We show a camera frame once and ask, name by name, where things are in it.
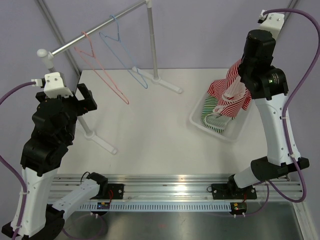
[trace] metal rail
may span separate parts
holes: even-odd
[[[75,189],[80,184],[81,174],[58,174],[52,183],[49,201],[54,202]],[[218,203],[207,191],[212,183],[226,183],[227,174],[200,175],[104,175],[109,183],[124,184],[123,201],[135,203]],[[298,181],[288,181],[286,178],[274,179],[274,184],[293,199],[302,195],[302,188]],[[248,202],[263,202],[266,199],[267,188],[264,185],[255,187],[257,200]],[[270,202],[286,201],[272,187],[270,187]]]

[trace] metal floor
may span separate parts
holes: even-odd
[[[248,203],[248,212],[260,205]],[[88,239],[100,229],[100,220],[75,212],[65,223],[73,237]],[[226,212],[109,212],[107,229],[97,240],[303,240],[291,203],[270,202],[257,215],[226,217]],[[57,240],[69,239],[61,233]]]

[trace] clothing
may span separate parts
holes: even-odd
[[[218,100],[213,112],[222,116],[235,118],[240,109],[247,110],[251,94],[245,84],[240,82],[238,67],[241,59],[228,70],[226,78],[211,83],[207,93]]]
[[[217,104],[218,100],[214,96],[208,96],[204,101],[201,120],[204,126],[214,130],[219,134],[222,134],[232,118],[213,113],[213,110],[215,109]]]

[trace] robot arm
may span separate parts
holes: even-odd
[[[277,24],[283,19],[279,15],[283,16],[280,13],[268,15],[259,29],[248,33],[238,68],[241,82],[250,91],[261,116],[267,142],[267,156],[253,160],[250,167],[229,178],[228,185],[233,192],[296,171],[289,155],[282,117],[282,110],[287,101],[287,79],[281,69],[271,66],[276,38],[283,24]],[[305,169],[309,167],[309,160],[301,157],[297,149],[288,111],[285,119],[293,154],[300,169]]]
[[[65,221],[78,207],[93,197],[104,197],[108,179],[91,173],[87,179],[64,198],[48,205],[49,192],[63,156],[72,145],[78,116],[97,109],[91,92],[82,83],[77,88],[83,95],[78,100],[65,86],[63,75],[52,72],[45,79],[33,79],[36,86],[44,87],[36,98],[40,104],[32,116],[34,130],[24,145],[21,157],[22,177],[27,185],[26,201],[23,191],[14,219],[2,227],[2,233],[12,237],[17,229],[22,205],[24,214],[18,230],[23,240],[53,240],[61,232]]]

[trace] red wire hanger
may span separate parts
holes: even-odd
[[[79,56],[82,58],[83,61],[85,61],[85,63],[87,65],[90,66],[90,68],[95,72],[95,74],[97,74],[102,81],[104,81],[105,84],[107,84],[107,86],[115,93],[118,95],[119,98],[121,98],[126,104],[129,104],[129,100],[126,97],[126,95],[123,94],[123,92],[118,88],[117,84],[115,83],[115,81],[112,79],[112,77],[107,73],[107,71],[104,69],[104,67],[102,66],[102,64],[100,63],[100,61],[97,59],[96,57],[96,53],[94,51],[94,47],[92,45],[92,41],[91,38],[84,32],[81,32],[82,34],[84,34],[86,36],[86,38],[89,40],[90,42],[90,46],[91,46],[91,54],[87,53],[81,49],[79,49],[78,47],[74,47],[74,50],[79,54]],[[110,79],[110,81],[113,83],[114,87],[116,88],[116,90],[120,93],[118,93],[115,89],[112,88],[112,86],[110,86],[110,84],[95,70],[94,66],[82,55],[85,54],[91,58],[94,58],[95,62],[100,66],[100,68],[103,70],[104,74]]]

